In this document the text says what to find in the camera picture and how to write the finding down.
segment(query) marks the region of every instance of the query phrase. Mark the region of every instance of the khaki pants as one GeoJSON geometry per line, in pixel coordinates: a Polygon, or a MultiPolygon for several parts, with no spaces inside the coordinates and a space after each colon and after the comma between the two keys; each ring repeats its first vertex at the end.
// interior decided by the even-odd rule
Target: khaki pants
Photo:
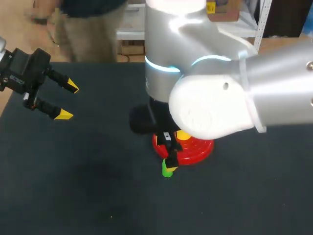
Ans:
{"type": "Polygon", "coordinates": [[[116,30],[127,4],[103,16],[56,17],[55,42],[71,62],[116,62],[116,30]]]}

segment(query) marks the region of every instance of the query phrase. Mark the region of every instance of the dark shirt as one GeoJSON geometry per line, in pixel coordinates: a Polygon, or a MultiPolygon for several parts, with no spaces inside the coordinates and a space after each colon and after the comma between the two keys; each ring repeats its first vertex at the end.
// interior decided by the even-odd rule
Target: dark shirt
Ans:
{"type": "Polygon", "coordinates": [[[63,0],[61,11],[69,17],[100,16],[117,9],[127,0],[63,0]]]}

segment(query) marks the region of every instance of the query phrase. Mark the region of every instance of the green toy piece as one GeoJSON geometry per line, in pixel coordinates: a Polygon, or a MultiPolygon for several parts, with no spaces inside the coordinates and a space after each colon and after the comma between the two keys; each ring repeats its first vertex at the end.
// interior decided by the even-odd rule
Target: green toy piece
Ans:
{"type": "Polygon", "coordinates": [[[165,164],[165,159],[162,162],[162,175],[166,178],[170,178],[173,175],[172,171],[168,171],[165,164]]]}

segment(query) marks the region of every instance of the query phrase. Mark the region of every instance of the dark table mat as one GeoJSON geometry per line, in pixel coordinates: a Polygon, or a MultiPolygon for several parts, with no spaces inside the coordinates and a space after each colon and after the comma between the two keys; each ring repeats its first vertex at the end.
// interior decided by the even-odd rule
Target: dark table mat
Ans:
{"type": "Polygon", "coordinates": [[[80,91],[47,82],[40,95],[72,120],[17,94],[0,118],[1,235],[312,234],[312,126],[233,134],[164,178],[151,136],[128,126],[148,100],[143,64],[54,67],[80,91]]]}

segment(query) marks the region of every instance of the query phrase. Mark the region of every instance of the red plate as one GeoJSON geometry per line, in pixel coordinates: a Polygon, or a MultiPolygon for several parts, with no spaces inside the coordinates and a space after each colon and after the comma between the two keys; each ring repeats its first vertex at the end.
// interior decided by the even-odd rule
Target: red plate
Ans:
{"type": "MultiPolygon", "coordinates": [[[[181,144],[183,151],[177,153],[178,162],[180,165],[190,165],[201,162],[206,159],[213,151],[214,141],[203,141],[191,137],[186,141],[181,141],[176,138],[181,144]]],[[[152,137],[153,147],[158,155],[162,158],[167,158],[167,151],[164,145],[157,145],[157,137],[152,137]]]]}

